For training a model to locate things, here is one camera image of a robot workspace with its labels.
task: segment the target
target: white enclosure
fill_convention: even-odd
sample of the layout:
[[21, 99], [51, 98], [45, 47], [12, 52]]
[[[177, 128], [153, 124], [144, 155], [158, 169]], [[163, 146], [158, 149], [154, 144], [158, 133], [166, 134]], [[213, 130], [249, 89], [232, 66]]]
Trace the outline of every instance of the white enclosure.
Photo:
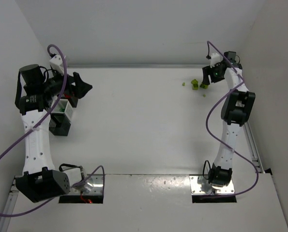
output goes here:
[[[121, 174], [184, 178], [201, 172], [204, 160], [214, 159], [219, 144], [207, 134], [204, 123], [226, 84], [192, 91], [188, 85], [193, 78], [201, 81], [201, 70], [182, 68], [208, 64], [207, 40], [241, 57], [246, 85], [256, 93], [249, 122], [264, 168], [271, 168], [273, 176], [261, 174], [256, 189], [234, 205], [202, 204], [199, 212], [189, 204], [186, 181], [166, 185], [173, 187], [172, 192], [155, 188], [150, 195], [141, 184], [144, 176]], [[55, 222], [65, 218], [74, 231], [78, 229], [74, 225], [90, 220], [89, 213], [98, 221], [111, 213], [112, 223], [105, 227], [97, 223], [97, 231], [168, 232], [170, 225], [176, 231], [185, 231], [184, 226], [186, 231], [287, 231], [288, 0], [0, 0], [0, 154], [24, 132], [14, 105], [18, 69], [33, 63], [49, 67], [48, 44], [60, 47], [73, 67], [174, 64], [180, 68], [77, 69], [93, 89], [79, 102], [69, 136], [50, 136], [52, 158], [55, 165], [82, 162], [88, 171], [104, 164], [109, 174], [106, 203], [91, 210], [51, 202], [35, 214], [12, 219], [9, 232], [44, 231], [40, 227], [51, 223], [48, 231], [59, 231]], [[218, 136], [220, 108], [210, 120]], [[248, 144], [242, 131], [237, 149], [250, 159]], [[24, 154], [21, 143], [0, 162], [0, 212], [14, 175], [22, 173]], [[233, 164], [237, 189], [252, 185], [252, 167], [239, 158]], [[117, 196], [124, 205], [116, 202]], [[128, 204], [129, 200], [138, 202]], [[126, 205], [123, 210], [133, 223], [119, 215]], [[31, 206], [20, 195], [14, 212]], [[216, 224], [208, 220], [212, 211], [216, 218], [221, 215]], [[233, 224], [217, 226], [233, 218]], [[64, 226], [65, 232], [72, 228]]]
[[[0, 0], [0, 154], [24, 132], [15, 93], [18, 69], [48, 56], [13, 0]], [[15, 174], [22, 171], [24, 143], [0, 162], [0, 212]]]
[[16, 0], [70, 64], [203, 64], [207, 40], [238, 51], [264, 0]]

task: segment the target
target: white table surface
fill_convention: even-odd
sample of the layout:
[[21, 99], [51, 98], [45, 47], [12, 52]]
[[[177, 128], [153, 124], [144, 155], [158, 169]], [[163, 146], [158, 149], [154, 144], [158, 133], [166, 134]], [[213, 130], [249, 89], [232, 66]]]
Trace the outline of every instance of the white table surface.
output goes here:
[[[225, 81], [194, 91], [190, 82], [202, 81], [202, 69], [94, 68], [68, 73], [73, 71], [93, 89], [79, 100], [69, 135], [50, 136], [56, 167], [70, 163], [91, 172], [102, 164], [107, 174], [194, 174], [202, 171], [205, 160], [215, 159], [219, 143], [207, 133], [205, 119], [228, 91]], [[219, 137], [221, 108], [210, 120]], [[243, 130], [237, 150], [250, 159]], [[253, 171], [238, 157], [233, 163], [233, 171]]]
[[[54, 199], [29, 215], [12, 218], [8, 232], [288, 231], [269, 174], [261, 174], [256, 188], [239, 196], [237, 203], [192, 203], [184, 174], [201, 173], [204, 160], [212, 163], [218, 152], [219, 143], [206, 132], [205, 119], [226, 93], [225, 81], [194, 91], [190, 82], [201, 82], [201, 69], [72, 71], [93, 90], [80, 100], [69, 136], [50, 136], [51, 154], [56, 167], [70, 163], [91, 172], [104, 165], [104, 203], [58, 204]], [[218, 136], [220, 110], [210, 120]], [[237, 150], [250, 159], [243, 130]], [[235, 190], [247, 189], [255, 180], [253, 168], [238, 157], [233, 165]], [[14, 213], [36, 205], [19, 194]]]

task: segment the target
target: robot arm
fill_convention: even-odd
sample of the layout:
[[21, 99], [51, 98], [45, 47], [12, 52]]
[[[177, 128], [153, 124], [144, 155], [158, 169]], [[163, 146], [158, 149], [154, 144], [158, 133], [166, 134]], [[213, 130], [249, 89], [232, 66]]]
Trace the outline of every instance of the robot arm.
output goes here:
[[[51, 117], [46, 118], [40, 126], [33, 128], [46, 114], [46, 110], [52, 106], [57, 99], [56, 95], [61, 90], [63, 72], [58, 67], [60, 59], [59, 56], [55, 56], [53, 59], [57, 64], [52, 62], [50, 64], [57, 71], [54, 72], [54, 77], [46, 81], [40, 67], [36, 64], [25, 66], [19, 70], [26, 82], [24, 89], [27, 95], [23, 97], [17, 95], [15, 104], [20, 110], [25, 132], [30, 129], [33, 129], [33, 132], [25, 139], [26, 155], [23, 176], [16, 179], [16, 186], [32, 202], [67, 194], [73, 184], [84, 179], [84, 171], [81, 166], [57, 171], [52, 162], [49, 148], [49, 125], [55, 123], [56, 129], [59, 127], [65, 129], [62, 121], [67, 118], [63, 118], [63, 115], [54, 117], [51, 114]], [[64, 94], [67, 97], [66, 101], [76, 107], [78, 99], [84, 97], [92, 89], [92, 86], [84, 83], [79, 74], [74, 72], [73, 75], [68, 75]]]
[[[238, 74], [242, 74], [242, 66], [235, 61], [235, 52], [226, 52], [225, 56], [237, 69]], [[240, 84], [242, 80], [229, 67], [225, 60], [220, 62], [220, 55], [214, 53], [211, 55], [211, 65], [203, 68], [203, 83], [201, 85], [209, 85], [209, 77], [211, 82], [226, 80], [229, 90]], [[223, 132], [221, 140], [235, 149], [237, 136], [244, 125], [248, 121], [252, 106], [255, 101], [255, 94], [249, 92], [245, 84], [239, 86], [226, 99], [222, 111]], [[232, 159], [234, 151], [224, 144], [220, 144], [216, 159], [209, 171], [208, 182], [213, 186], [227, 186], [232, 176]]]

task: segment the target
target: metal base plate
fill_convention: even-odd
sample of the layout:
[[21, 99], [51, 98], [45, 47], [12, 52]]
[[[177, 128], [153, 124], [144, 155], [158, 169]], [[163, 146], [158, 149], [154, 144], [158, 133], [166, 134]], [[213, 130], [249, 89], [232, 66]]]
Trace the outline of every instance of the metal base plate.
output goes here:
[[189, 178], [192, 195], [230, 195], [235, 193], [232, 179], [228, 186], [217, 187], [209, 184], [202, 175], [191, 175]]
[[[103, 175], [96, 174], [91, 176], [87, 183], [90, 185], [90, 192], [84, 192], [83, 196], [102, 196], [103, 195]], [[80, 196], [80, 191], [71, 188], [69, 194], [67, 195], [73, 195], [73, 196]]]

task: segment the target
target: green toy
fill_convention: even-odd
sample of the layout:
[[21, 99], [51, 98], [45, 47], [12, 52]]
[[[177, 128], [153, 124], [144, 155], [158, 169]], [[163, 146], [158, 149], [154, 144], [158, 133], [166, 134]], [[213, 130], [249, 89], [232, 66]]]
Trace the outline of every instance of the green toy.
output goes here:
[[192, 80], [191, 84], [193, 90], [198, 90], [198, 81], [196, 79]]
[[201, 88], [204, 88], [204, 89], [207, 89], [207, 88], [208, 88], [208, 85], [205, 85], [205, 84], [202, 83], [202, 84], [200, 85], [200, 87], [201, 87]]

